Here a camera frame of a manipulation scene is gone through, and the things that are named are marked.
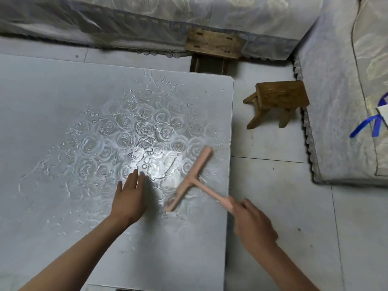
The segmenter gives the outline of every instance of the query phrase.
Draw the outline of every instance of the gray floor tile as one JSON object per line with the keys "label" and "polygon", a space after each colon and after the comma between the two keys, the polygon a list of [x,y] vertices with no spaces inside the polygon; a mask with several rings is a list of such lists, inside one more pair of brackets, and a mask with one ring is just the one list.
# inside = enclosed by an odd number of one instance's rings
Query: gray floor tile
{"label": "gray floor tile", "polygon": [[[331,188],[311,182],[308,164],[232,157],[230,195],[269,216],[279,246],[321,291],[343,290]],[[232,230],[227,253],[227,290],[277,290]]]}
{"label": "gray floor tile", "polygon": [[85,62],[188,73],[190,71],[191,56],[168,58],[163,54],[153,56],[124,50],[89,49]]}
{"label": "gray floor tile", "polygon": [[388,189],[333,186],[347,291],[388,289]]}
{"label": "gray floor tile", "polygon": [[0,37],[0,54],[82,62],[87,50],[87,47]]}
{"label": "gray floor tile", "polygon": [[263,117],[258,127],[246,129],[255,112],[243,99],[255,92],[256,83],[294,80],[292,64],[234,62],[228,74],[234,78],[232,156],[308,162],[299,111],[283,129],[278,127],[282,111],[276,109]]}

